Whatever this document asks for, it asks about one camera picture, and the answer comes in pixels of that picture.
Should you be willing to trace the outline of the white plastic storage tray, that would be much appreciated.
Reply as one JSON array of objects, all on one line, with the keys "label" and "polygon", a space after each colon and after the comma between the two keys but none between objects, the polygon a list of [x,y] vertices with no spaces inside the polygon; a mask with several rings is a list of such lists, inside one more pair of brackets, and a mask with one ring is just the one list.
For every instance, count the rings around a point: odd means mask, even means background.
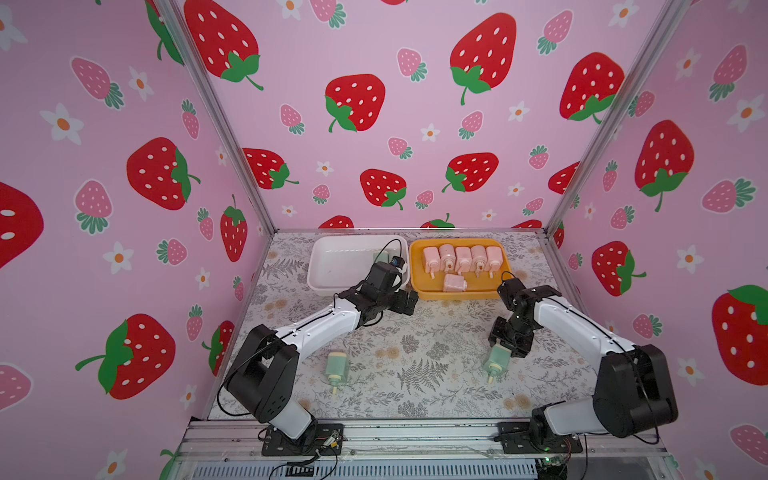
[{"label": "white plastic storage tray", "polygon": [[369,272],[375,256],[388,251],[391,259],[402,257],[405,286],[410,280],[407,241],[399,235],[336,235],[318,239],[312,248],[307,284],[320,295],[330,296],[356,284]]}]

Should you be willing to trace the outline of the pink sharpener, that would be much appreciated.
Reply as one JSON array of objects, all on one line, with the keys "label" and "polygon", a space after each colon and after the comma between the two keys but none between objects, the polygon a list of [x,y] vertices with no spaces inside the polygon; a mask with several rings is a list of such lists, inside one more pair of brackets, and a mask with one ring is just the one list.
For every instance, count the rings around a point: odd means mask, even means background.
[{"label": "pink sharpener", "polygon": [[423,252],[425,273],[432,279],[441,271],[441,258],[437,247],[426,247]]},{"label": "pink sharpener", "polygon": [[470,252],[472,256],[472,271],[479,277],[485,271],[488,262],[486,247],[475,245],[471,247]]},{"label": "pink sharpener", "polygon": [[467,246],[457,246],[455,256],[455,273],[459,275],[468,273],[472,267],[471,249]]},{"label": "pink sharpener", "polygon": [[465,292],[468,282],[463,275],[446,273],[443,280],[443,291],[446,293]]},{"label": "pink sharpener", "polygon": [[493,278],[503,264],[504,256],[502,249],[498,246],[488,246],[486,248],[486,257],[486,271],[489,273],[489,277]]},{"label": "pink sharpener", "polygon": [[451,244],[443,244],[439,247],[438,252],[441,270],[446,274],[454,274],[456,272],[455,247]]}]

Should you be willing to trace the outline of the yellow plastic storage tray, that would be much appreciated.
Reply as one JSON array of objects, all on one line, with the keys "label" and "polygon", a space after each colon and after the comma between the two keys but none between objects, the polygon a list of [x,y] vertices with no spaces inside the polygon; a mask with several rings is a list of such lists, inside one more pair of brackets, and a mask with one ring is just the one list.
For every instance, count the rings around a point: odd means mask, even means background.
[{"label": "yellow plastic storage tray", "polygon": [[[426,247],[434,246],[439,249],[443,244],[451,244],[455,248],[457,246],[467,246],[471,249],[475,245],[483,245],[486,248],[488,246],[498,246],[502,249],[504,260],[501,269],[496,273],[493,278],[489,277],[489,273],[485,271],[480,274],[479,277],[471,270],[468,273],[463,274],[468,282],[468,288],[465,292],[446,293],[443,291],[443,280],[446,274],[442,270],[436,274],[432,279],[425,273],[423,250]],[[507,259],[507,255],[503,246],[495,240],[485,238],[432,238],[416,240],[410,245],[410,270],[411,270],[411,286],[416,291],[422,300],[488,300],[497,299],[497,288],[501,284],[502,276],[504,272],[511,272],[511,266]]]}]

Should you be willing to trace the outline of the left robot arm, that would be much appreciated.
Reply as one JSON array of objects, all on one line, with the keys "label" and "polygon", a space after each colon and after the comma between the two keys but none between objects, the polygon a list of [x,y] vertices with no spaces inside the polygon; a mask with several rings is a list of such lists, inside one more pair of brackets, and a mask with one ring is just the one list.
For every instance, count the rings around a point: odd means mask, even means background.
[{"label": "left robot arm", "polygon": [[386,311],[411,316],[418,293],[402,288],[405,266],[399,256],[378,261],[363,280],[336,294],[319,312],[279,329],[264,324],[251,329],[222,388],[248,415],[290,442],[314,439],[316,418],[292,398],[300,363],[335,339],[376,325]]}]

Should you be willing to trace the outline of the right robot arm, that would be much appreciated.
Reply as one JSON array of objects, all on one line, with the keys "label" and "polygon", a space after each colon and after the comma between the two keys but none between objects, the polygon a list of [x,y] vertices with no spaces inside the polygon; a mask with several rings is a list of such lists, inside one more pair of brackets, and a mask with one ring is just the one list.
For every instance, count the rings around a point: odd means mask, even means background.
[{"label": "right robot arm", "polygon": [[549,285],[527,288],[512,277],[497,292],[511,316],[497,318],[489,334],[491,354],[485,368],[490,379],[505,372],[511,359],[527,357],[540,330],[561,337],[597,373],[590,396],[532,411],[529,438],[536,447],[581,434],[627,438],[656,432],[678,419],[667,359],[659,348],[611,333]]}]

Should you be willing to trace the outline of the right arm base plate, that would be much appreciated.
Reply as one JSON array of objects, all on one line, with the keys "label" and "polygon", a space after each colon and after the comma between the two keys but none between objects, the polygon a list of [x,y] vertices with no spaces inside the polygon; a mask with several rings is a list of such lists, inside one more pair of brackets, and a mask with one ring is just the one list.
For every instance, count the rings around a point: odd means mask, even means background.
[{"label": "right arm base plate", "polygon": [[497,424],[494,442],[501,444],[505,454],[578,454],[583,452],[581,441],[573,435],[555,435],[547,427],[530,421],[509,421]]}]

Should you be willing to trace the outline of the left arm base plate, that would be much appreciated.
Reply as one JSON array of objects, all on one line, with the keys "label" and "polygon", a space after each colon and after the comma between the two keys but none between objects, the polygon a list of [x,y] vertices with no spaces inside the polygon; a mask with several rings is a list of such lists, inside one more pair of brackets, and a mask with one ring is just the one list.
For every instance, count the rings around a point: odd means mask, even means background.
[{"label": "left arm base plate", "polygon": [[262,442],[261,454],[264,457],[334,456],[341,453],[343,440],[342,423],[313,421],[296,440],[270,425]]}]

